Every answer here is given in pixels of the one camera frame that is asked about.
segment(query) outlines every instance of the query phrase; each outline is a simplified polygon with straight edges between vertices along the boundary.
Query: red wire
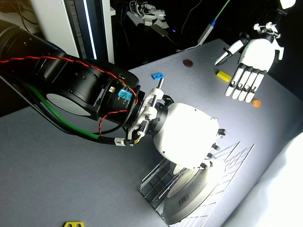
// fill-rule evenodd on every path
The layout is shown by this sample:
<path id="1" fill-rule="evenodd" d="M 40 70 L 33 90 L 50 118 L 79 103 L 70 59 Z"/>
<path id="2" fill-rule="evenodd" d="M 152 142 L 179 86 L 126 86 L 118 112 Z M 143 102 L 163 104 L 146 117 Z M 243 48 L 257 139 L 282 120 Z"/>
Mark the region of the red wire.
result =
<path id="1" fill-rule="evenodd" d="M 69 59 L 69 58 L 65 58 L 65 57 L 51 57 L 51 56 L 41 56 L 41 57 L 37 57 L 37 56 L 26 56 L 26 57 L 23 57 L 23 58 L 10 58 L 10 59 L 7 59 L 7 60 L 0 60 L 0 63 L 7 63 L 7 62 L 10 62 L 10 61 L 14 61 L 14 60 L 17 60 L 17 61 L 21 61 L 21 60 L 25 60 L 25 59 L 36 59 L 36 60 L 39 60 L 39 59 L 51 59 L 51 60 L 57 60 L 57 59 L 60 59 L 60 60 L 65 60 L 65 61 L 69 61 L 69 62 L 75 62 L 75 63 L 78 63 L 78 64 L 81 64 L 81 65 L 84 65 L 85 67 L 87 68 L 93 68 L 93 69 L 96 69 L 98 70 L 99 72 L 102 72 L 102 73 L 107 73 L 109 75 L 111 75 L 113 78 L 119 80 L 125 87 L 127 87 L 134 95 L 135 99 L 136 99 L 136 102 L 134 105 L 137 105 L 138 104 L 138 97 L 137 97 L 137 94 L 135 93 L 135 91 L 133 89 L 131 89 L 123 80 L 121 79 L 118 79 L 118 77 L 116 75 L 114 75 L 113 73 L 109 72 L 109 71 L 105 71 L 105 70 L 102 70 L 100 68 L 98 68 L 97 66 L 94 66 L 94 65 L 88 65 L 86 63 L 84 63 L 83 61 L 80 61 L 80 60 L 72 60 L 72 59 Z M 100 122 L 99 122 L 99 134 L 101 135 L 102 134 L 102 131 L 101 131 L 101 126 L 102 126 L 102 121 L 107 118 L 110 114 L 116 114 L 116 113 L 120 113 L 120 112 L 127 112 L 128 110 L 119 110 L 119 111 L 111 111 L 111 112 L 108 112 L 104 117 L 102 117 L 100 119 Z"/>

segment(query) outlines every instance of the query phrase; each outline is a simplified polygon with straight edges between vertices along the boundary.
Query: blue label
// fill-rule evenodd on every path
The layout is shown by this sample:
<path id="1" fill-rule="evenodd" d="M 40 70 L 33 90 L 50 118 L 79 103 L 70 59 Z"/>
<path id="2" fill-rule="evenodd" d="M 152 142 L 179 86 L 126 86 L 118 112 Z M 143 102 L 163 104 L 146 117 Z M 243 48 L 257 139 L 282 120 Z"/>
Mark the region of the blue label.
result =
<path id="1" fill-rule="evenodd" d="M 124 89 L 121 89 L 119 91 L 119 93 L 118 93 L 118 96 L 121 97 L 121 98 L 123 98 L 123 99 L 125 99 L 125 100 L 127 100 L 127 101 L 130 101 L 131 98 L 132 98 L 132 96 L 133 96 L 133 94 L 131 92 L 129 92 L 129 91 L 125 91 Z"/>

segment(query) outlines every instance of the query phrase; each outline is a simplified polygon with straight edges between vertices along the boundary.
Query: robot finger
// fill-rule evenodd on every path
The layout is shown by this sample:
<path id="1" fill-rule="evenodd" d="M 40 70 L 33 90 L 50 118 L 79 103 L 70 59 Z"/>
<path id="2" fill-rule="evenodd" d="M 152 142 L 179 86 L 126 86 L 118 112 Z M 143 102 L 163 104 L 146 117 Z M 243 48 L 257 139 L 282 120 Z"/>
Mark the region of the robot finger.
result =
<path id="1" fill-rule="evenodd" d="M 248 80 L 250 74 L 252 71 L 252 67 L 249 67 L 247 69 L 245 69 L 245 71 L 243 72 L 243 75 L 236 87 L 236 89 L 234 90 L 233 94 L 232 94 L 232 98 L 233 99 L 237 99 L 240 95 L 240 92 L 242 91 L 244 84 L 246 84 L 246 81 Z"/>
<path id="2" fill-rule="evenodd" d="M 225 95 L 227 97 L 229 97 L 231 94 L 232 94 L 232 91 L 234 90 L 234 88 L 236 87 L 239 79 L 241 78 L 244 70 L 245 70 L 246 66 L 243 65 L 243 64 L 240 64 L 238 69 L 236 70 L 232 80 L 230 81 L 227 89 L 226 89 L 226 92 L 225 92 Z"/>
<path id="3" fill-rule="evenodd" d="M 252 84 L 254 83 L 254 81 L 258 75 L 258 72 L 259 72 L 259 70 L 256 70 L 256 69 L 252 70 L 250 77 L 248 78 L 248 80 L 246 81 L 246 83 L 243 87 L 243 90 L 240 92 L 240 95 L 238 98 L 239 101 L 242 102 L 245 99 L 246 95 L 248 94 Z"/>
<path id="4" fill-rule="evenodd" d="M 250 103 L 252 101 L 257 89 L 259 88 L 259 86 L 260 86 L 260 84 L 263 80 L 263 78 L 264 78 L 264 72 L 260 72 L 257 75 L 254 83 L 252 84 L 250 92 L 247 94 L 247 96 L 245 98 L 245 102 Z"/>

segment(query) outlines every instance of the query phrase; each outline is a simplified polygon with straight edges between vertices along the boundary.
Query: green cable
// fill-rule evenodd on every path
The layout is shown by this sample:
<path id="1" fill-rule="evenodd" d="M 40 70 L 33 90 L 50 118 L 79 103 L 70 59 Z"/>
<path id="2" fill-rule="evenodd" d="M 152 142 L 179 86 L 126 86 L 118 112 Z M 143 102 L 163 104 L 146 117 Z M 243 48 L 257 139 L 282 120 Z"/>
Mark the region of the green cable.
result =
<path id="1" fill-rule="evenodd" d="M 214 20 L 218 19 L 218 17 L 220 16 L 220 14 L 223 12 L 223 10 L 225 9 L 226 5 L 228 4 L 230 0 L 227 0 L 227 2 L 225 3 L 225 5 L 222 7 L 222 9 L 220 10 L 220 12 L 218 13 L 218 15 L 215 17 Z"/>
<path id="2" fill-rule="evenodd" d="M 71 123 L 69 123 L 68 121 L 66 121 L 49 103 L 48 103 L 48 101 L 40 94 L 40 92 L 36 89 L 36 88 L 34 88 L 34 87 L 32 87 L 32 86 L 30 86 L 30 85 L 28 85 L 28 87 L 33 91 L 33 93 L 40 99 L 40 101 L 55 115 L 55 117 L 59 120 L 59 121 L 61 121 L 63 124 L 65 124 L 67 127 L 69 127 L 69 128 L 71 128 L 71 129 L 73 129 L 73 130 L 75 130 L 75 131 L 78 131 L 78 132 L 80 132 L 81 134 L 83 134 L 83 135 L 86 135 L 86 136 L 88 136 L 88 137 L 91 137 L 91 138 L 93 138 L 93 139 L 95 139 L 95 140 L 98 140 L 99 139 L 99 135 L 96 135 L 96 134 L 94 134 L 94 133 L 91 133 L 91 132 L 89 132 L 89 131 L 85 131 L 85 130 L 83 130 L 83 129 L 80 129 L 80 128 L 78 128 L 78 127 L 76 127 L 76 126 L 74 126 L 74 125 L 72 125 Z"/>

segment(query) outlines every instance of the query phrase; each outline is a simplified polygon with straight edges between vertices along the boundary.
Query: table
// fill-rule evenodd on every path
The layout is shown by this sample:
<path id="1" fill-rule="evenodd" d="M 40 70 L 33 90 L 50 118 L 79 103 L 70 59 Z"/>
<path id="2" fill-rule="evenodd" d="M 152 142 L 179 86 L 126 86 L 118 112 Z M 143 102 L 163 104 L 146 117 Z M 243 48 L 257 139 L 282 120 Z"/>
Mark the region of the table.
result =
<path id="1" fill-rule="evenodd" d="M 217 117 L 227 130 L 217 143 L 222 148 L 239 140 L 240 148 L 256 144 L 205 224 L 212 227 L 228 218 L 303 120 L 303 102 L 270 76 L 257 91 L 263 104 L 259 109 L 225 97 L 227 83 L 215 73 L 232 75 L 239 55 L 216 67 L 223 47 L 228 45 L 214 40 L 131 70 L 145 92 L 157 85 L 151 74 L 162 72 L 167 95 Z M 184 59 L 192 60 L 193 67 L 185 67 Z M 97 131 L 97 122 L 61 113 L 79 127 Z M 60 227 L 69 220 L 88 227 L 166 226 L 137 191 L 140 180 L 162 159 L 150 137 L 135 148 L 95 144 L 58 131 L 31 108 L 0 118 L 0 125 L 3 226 Z M 112 126 L 103 124 L 104 129 Z"/>

